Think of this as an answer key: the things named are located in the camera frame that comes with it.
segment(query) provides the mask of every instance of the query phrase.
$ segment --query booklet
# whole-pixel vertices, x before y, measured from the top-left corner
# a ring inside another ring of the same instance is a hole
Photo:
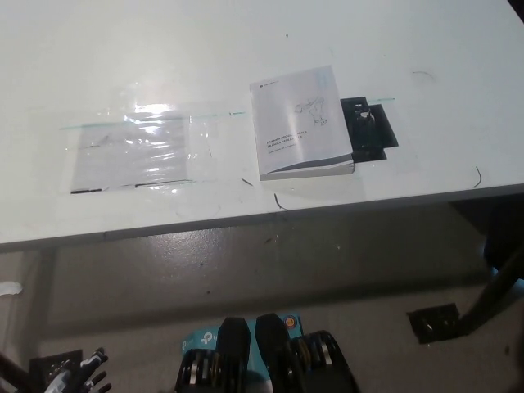
[[[331,66],[266,79],[250,90],[260,180],[354,172]]]

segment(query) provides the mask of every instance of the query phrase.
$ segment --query gray floor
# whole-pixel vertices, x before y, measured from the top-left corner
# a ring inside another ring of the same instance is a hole
[[[24,365],[104,346],[114,392],[159,393],[192,329],[298,311],[306,332],[335,336],[364,393],[524,391],[518,290],[454,341],[420,346],[405,315],[468,309],[489,274],[482,243],[448,206],[425,206],[5,254],[0,281],[24,291],[0,298],[0,338]]]

